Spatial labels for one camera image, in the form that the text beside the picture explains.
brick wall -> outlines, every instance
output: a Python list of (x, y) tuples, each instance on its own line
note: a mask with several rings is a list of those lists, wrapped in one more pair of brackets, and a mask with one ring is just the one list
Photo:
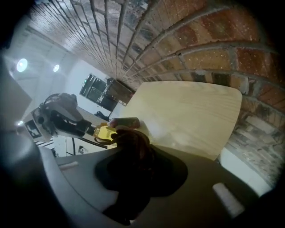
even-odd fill
[(268, 183), (284, 161), (285, 82), (278, 53), (241, 6), (220, 0), (51, 0), (30, 26), (133, 89), (199, 81), (241, 91), (228, 144)]

light wood tabletop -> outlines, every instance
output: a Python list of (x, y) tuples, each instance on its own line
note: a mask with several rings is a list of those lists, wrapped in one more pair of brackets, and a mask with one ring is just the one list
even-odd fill
[(215, 160), (241, 106), (240, 91), (209, 83), (143, 83), (120, 117), (138, 117), (151, 144)]

ceiling light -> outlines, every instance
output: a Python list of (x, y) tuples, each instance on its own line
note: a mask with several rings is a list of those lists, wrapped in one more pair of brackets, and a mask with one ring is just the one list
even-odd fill
[(17, 63), (17, 71), (23, 72), (28, 66), (28, 61), (26, 59), (20, 59)]
[(59, 69), (59, 65), (58, 65), (58, 64), (56, 64), (56, 65), (53, 67), (53, 71), (54, 71), (54, 72), (57, 72), (57, 71), (58, 71), (58, 69)]
[(17, 125), (20, 126), (20, 125), (22, 125), (23, 123), (24, 123), (23, 121), (19, 121), (19, 122), (17, 123)]

white ceiling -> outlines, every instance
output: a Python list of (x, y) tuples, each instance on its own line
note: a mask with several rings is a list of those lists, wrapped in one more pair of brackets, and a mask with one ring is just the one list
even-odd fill
[[(25, 71), (18, 72), (16, 64), (21, 58), (27, 59), (28, 67)], [(73, 54), (31, 28), (15, 31), (11, 46), (4, 53), (4, 59), (10, 75), (33, 99), (26, 114), (49, 95), (64, 91), (68, 74), (77, 61)], [(60, 68), (53, 72), (56, 64)]]

robotic arm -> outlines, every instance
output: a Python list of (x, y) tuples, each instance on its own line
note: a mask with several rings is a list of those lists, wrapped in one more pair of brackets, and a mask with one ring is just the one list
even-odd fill
[(95, 131), (95, 126), (77, 110), (76, 96), (67, 93), (50, 95), (24, 122), (34, 141), (48, 142), (57, 135), (80, 138)]

